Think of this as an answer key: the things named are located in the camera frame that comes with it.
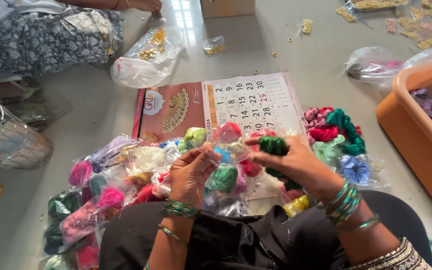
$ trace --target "floor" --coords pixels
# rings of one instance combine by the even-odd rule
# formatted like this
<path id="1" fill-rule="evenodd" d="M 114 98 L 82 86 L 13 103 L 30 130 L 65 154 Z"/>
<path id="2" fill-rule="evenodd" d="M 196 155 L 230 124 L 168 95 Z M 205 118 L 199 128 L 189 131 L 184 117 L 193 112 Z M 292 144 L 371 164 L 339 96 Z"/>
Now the floor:
<path id="1" fill-rule="evenodd" d="M 256 0 L 252 16 L 202 19 L 197 0 L 164 0 L 161 10 L 168 24 L 183 27 L 187 38 L 184 52 L 170 77 L 159 85 L 181 84 L 236 76 L 289 70 L 292 84 L 304 109 L 332 106 L 343 108 L 360 125 L 370 153 L 384 158 L 391 193 L 419 214 L 432 239 L 432 199 L 378 125 L 375 107 L 384 93 L 338 76 L 349 55 L 364 46 L 381 45 L 403 59 L 419 52 L 403 37 L 385 33 L 384 18 L 390 11 L 369 15 L 367 23 L 348 23 L 335 9 L 344 0 L 292 1 Z M 123 55 L 145 32 L 148 12 L 123 12 Z M 309 36 L 296 37 L 300 17 L 314 21 Z M 207 57 L 202 42 L 224 36 L 224 52 Z M 131 134 L 135 111 L 135 89 L 111 80 L 107 68 L 74 66 L 61 73 L 38 78 L 46 90 L 59 92 L 74 109 L 45 130 L 54 153 L 43 167 L 33 171 L 0 169 L 4 185 L 0 201 L 0 270 L 43 269 L 42 234 L 48 199 L 67 188 L 67 176 L 76 157 L 104 146 L 121 133 Z"/>

